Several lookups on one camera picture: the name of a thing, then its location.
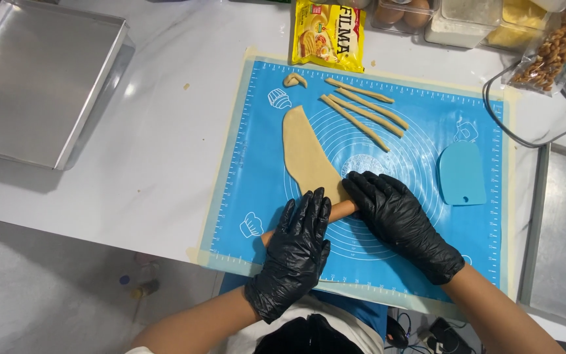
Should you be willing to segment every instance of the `person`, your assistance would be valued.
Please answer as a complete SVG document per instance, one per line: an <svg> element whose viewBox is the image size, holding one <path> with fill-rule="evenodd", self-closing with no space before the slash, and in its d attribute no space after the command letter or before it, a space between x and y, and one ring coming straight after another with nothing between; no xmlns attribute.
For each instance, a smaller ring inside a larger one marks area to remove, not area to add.
<svg viewBox="0 0 566 354"><path fill-rule="evenodd" d="M385 174L351 172L342 185L373 235L444 290L488 353L564 353L444 241L402 182ZM383 353L377 330L350 311L308 295L330 253L324 235L331 202L324 189L308 191L294 208L289 200L258 275L147 327L128 354L207 353L214 348L232 353Z"/></svg>

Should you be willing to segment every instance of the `blue dough scraper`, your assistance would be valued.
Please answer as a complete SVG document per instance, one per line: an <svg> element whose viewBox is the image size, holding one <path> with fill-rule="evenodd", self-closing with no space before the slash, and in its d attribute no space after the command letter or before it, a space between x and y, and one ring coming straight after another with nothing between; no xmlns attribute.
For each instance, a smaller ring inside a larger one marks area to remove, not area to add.
<svg viewBox="0 0 566 354"><path fill-rule="evenodd" d="M477 145L458 141L440 155L438 179L444 202L449 205L486 203L482 157Z"/></svg>

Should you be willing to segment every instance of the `dough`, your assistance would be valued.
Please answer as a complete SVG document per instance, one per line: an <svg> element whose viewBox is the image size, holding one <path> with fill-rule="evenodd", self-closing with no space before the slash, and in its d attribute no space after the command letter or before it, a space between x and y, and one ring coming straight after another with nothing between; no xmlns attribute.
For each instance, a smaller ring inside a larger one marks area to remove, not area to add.
<svg viewBox="0 0 566 354"><path fill-rule="evenodd" d="M385 115L386 117L392 119L398 125L401 125L404 129L406 129L406 130L409 129L409 124L407 124L403 119L401 119L401 117L399 117L398 115L389 111L388 109L383 109L383 108L377 106L374 103L370 103L370 102L366 101L365 99L359 97L358 95L356 95L352 92L349 92L349 91L347 91L343 88L338 88L338 89L335 90L335 92L339 92L339 93L343 94L344 96L350 98L351 100L354 100L357 103L361 103L361 104L363 104L364 106L366 106L370 109L378 111L382 115Z"/></svg>
<svg viewBox="0 0 566 354"><path fill-rule="evenodd" d="M339 104L340 106L344 107L344 108L348 108L352 111L354 111L357 114L363 115L364 117L375 121L377 124L383 125L384 128L388 129L389 131L395 133L398 137L402 138L403 137L403 131L397 127L395 127L392 124L389 124L385 119L383 119L382 117L378 116L378 115L374 115L371 112L365 110L365 109L361 109L358 106L352 105L349 102L346 102L345 100L342 100L338 97L335 97L334 95L330 94L328 96L332 101L334 101L335 103Z"/></svg>
<svg viewBox="0 0 566 354"><path fill-rule="evenodd" d="M303 86L307 88L307 80L305 80L303 76L298 75L298 73L296 72L289 74L285 77L285 79L283 79L283 85L285 85L285 87L287 88L289 86L298 85L298 83L303 84Z"/></svg>
<svg viewBox="0 0 566 354"><path fill-rule="evenodd" d="M337 103L333 102L327 96L322 95L322 96L320 96L320 99L323 100L324 102L326 102L327 105L331 106L331 108L335 109L339 114L343 115L344 118L350 120L351 123L354 124L355 126L357 126L362 132L364 132L368 136L370 136L372 138L372 140L374 140L380 148L384 149L385 151L390 151L390 149L388 149L388 147L384 144L384 141L381 140L379 135L377 135L375 132L373 132L371 128L368 128L367 126L362 124L359 120L355 119L355 117L348 114L347 111L345 111Z"/></svg>
<svg viewBox="0 0 566 354"><path fill-rule="evenodd" d="M331 204L350 199L342 187L340 173L320 146L303 106L290 109L283 118L283 150L287 172L298 183L302 194L325 187L325 196L331 198Z"/></svg>
<svg viewBox="0 0 566 354"><path fill-rule="evenodd" d="M376 92L368 91L368 90L365 90L365 89L360 89L360 88L357 88L355 86L347 85L347 84L341 83L337 80L334 80L331 77L327 77L325 79L325 82L327 84L338 86L339 88L345 88L345 89L348 89L348 90L353 91L353 92L365 94L366 96L373 97L374 99L379 100L379 101L383 101L383 102L387 102L387 103L394 103L393 99L386 97L381 93L376 93Z"/></svg>

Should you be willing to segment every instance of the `yellow package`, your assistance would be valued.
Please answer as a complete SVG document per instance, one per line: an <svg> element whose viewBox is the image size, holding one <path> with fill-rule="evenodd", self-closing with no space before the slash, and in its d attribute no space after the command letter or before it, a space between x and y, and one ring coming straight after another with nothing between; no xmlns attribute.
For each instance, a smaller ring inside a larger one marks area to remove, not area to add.
<svg viewBox="0 0 566 354"><path fill-rule="evenodd" d="M366 13L341 5L318 5L296 0L292 64L314 64L364 72Z"/></svg>

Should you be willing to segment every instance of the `brown egg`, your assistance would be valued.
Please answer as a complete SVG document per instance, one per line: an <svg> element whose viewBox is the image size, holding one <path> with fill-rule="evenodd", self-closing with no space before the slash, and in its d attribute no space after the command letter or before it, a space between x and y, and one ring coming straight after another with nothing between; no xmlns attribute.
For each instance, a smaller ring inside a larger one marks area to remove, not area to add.
<svg viewBox="0 0 566 354"><path fill-rule="evenodd" d="M396 10L385 8L380 4L377 4L377 9L375 10L375 20L381 23L391 25L398 22L405 12L403 10Z"/></svg>
<svg viewBox="0 0 566 354"><path fill-rule="evenodd" d="M412 2L407 5L413 8L429 10L429 3L427 0L412 0ZM409 11L406 11L405 15L403 15L403 21L412 28L421 28L425 26L429 18L430 15L428 14Z"/></svg>

